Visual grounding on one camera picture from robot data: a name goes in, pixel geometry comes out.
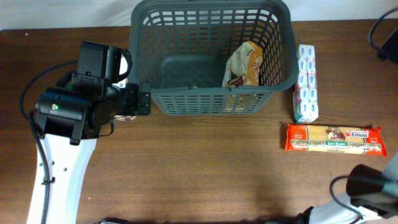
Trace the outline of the grey plastic laundry basket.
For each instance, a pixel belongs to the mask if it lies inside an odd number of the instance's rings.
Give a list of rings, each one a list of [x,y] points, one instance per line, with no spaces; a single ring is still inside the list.
[[[225,88],[227,61],[247,41],[262,50],[259,83]],[[142,1],[132,11],[131,83],[148,83],[165,114],[259,111],[299,75],[290,11],[281,0]]]

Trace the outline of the orange brown snack bag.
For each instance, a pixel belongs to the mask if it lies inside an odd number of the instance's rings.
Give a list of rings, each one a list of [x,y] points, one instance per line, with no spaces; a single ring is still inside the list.
[[[243,42],[227,60],[222,86],[258,86],[262,49],[252,41]]]

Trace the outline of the Kleenex tissue multipack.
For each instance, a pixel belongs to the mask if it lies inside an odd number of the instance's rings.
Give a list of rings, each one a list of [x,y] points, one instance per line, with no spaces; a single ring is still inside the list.
[[[294,120],[298,124],[310,124],[319,115],[315,47],[300,44],[297,57],[298,79],[293,94]]]

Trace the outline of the San Remo spaghetti packet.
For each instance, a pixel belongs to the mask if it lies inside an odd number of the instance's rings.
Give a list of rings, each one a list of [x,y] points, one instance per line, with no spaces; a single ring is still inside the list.
[[[380,128],[287,124],[286,151],[387,156]]]

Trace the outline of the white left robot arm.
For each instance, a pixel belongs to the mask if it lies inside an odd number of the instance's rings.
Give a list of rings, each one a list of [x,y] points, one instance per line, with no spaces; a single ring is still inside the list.
[[[27,115],[37,146],[29,223],[75,223],[101,128],[151,111],[150,85],[127,82],[128,50],[84,42],[76,64]]]

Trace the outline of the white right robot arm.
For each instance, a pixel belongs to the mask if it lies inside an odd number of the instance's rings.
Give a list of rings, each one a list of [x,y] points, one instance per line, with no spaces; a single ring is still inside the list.
[[[331,127],[320,139],[309,135],[309,125],[290,124],[286,148],[386,155],[379,128],[347,129],[343,136],[338,135],[338,130]],[[364,223],[394,217],[397,215],[397,159],[391,160],[383,171],[359,164],[350,174],[335,177],[330,182],[329,193],[331,201],[309,207],[295,217],[294,223]]]

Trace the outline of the crumpled brown paper snack bag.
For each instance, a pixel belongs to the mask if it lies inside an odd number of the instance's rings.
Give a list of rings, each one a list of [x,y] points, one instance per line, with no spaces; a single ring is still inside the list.
[[[123,79],[122,81],[113,84],[113,86],[118,87],[120,90],[124,90],[127,87],[128,80],[127,78]],[[132,115],[116,115],[115,120],[116,121],[133,121],[136,119],[135,116]]]

